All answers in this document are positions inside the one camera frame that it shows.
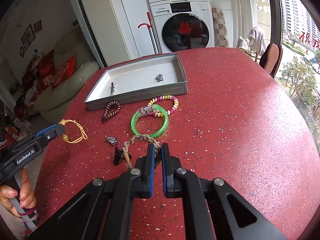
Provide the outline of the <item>person's left hand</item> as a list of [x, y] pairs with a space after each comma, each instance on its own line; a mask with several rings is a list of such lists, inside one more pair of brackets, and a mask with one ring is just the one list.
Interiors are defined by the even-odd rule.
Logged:
[[25, 168], [22, 169], [21, 182], [22, 187], [19, 193], [8, 185], [1, 185], [1, 204], [16, 217], [20, 217], [20, 215], [11, 203], [11, 199], [18, 196], [20, 208], [22, 209], [32, 209], [36, 206], [35, 193], [31, 188], [31, 180], [28, 178], [28, 173]]

